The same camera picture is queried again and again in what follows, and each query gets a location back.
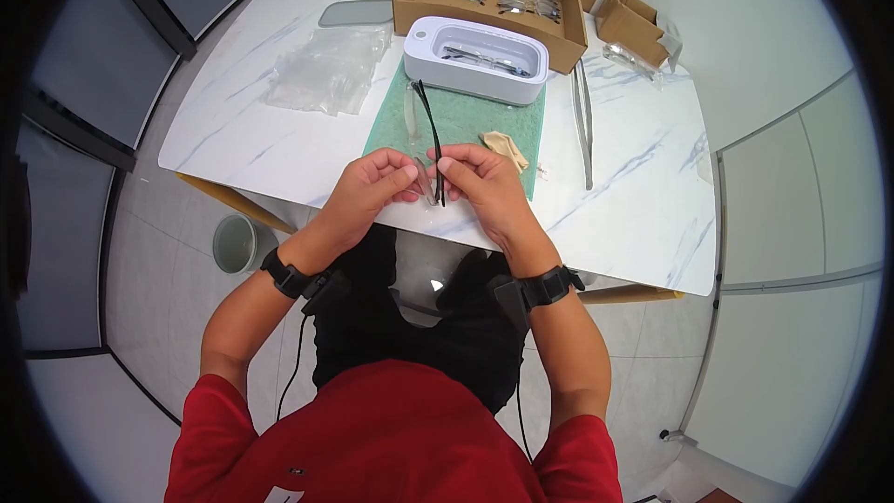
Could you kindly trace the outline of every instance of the hand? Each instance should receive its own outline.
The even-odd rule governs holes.
[[[427,155],[433,160],[434,149]],[[445,177],[444,191],[454,202],[468,198],[481,229],[506,255],[513,276],[539,276],[562,264],[508,158],[476,144],[451,144],[441,146],[437,167]],[[428,175],[434,176],[434,165]]]
[[[363,239],[382,208],[419,199],[418,173],[407,154],[391,148],[349,163],[317,217],[280,247],[280,259],[288,264],[294,257],[295,268],[308,276],[324,271]]]

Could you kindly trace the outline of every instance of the small label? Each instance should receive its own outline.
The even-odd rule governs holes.
[[[295,503],[304,497],[304,491],[289,491],[279,486],[270,490],[270,495],[264,499],[264,503]]]

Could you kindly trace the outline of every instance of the white marble table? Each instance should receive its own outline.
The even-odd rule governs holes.
[[[299,112],[263,103],[277,57],[307,40],[338,0],[252,0],[199,71],[158,155],[165,169],[310,206],[322,206],[344,166],[363,152],[400,61],[403,39],[375,71],[360,115]],[[546,84],[531,207],[571,268],[705,296],[716,234],[710,157],[696,88],[684,69],[659,92],[601,57],[587,16],[584,55],[593,104],[593,190],[584,168],[568,76]],[[494,248],[465,201],[386,208],[378,221]]]

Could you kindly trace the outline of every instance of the red t-shirt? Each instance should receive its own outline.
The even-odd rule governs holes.
[[[553,430],[531,465],[463,385],[387,360],[339,374],[260,437],[229,382],[204,375],[186,398],[167,502],[620,502],[602,420]]]

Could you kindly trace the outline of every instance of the gray bucket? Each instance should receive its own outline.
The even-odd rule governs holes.
[[[227,274],[257,270],[268,252],[279,246],[274,232],[245,214],[225,216],[217,224],[211,249],[215,263]]]

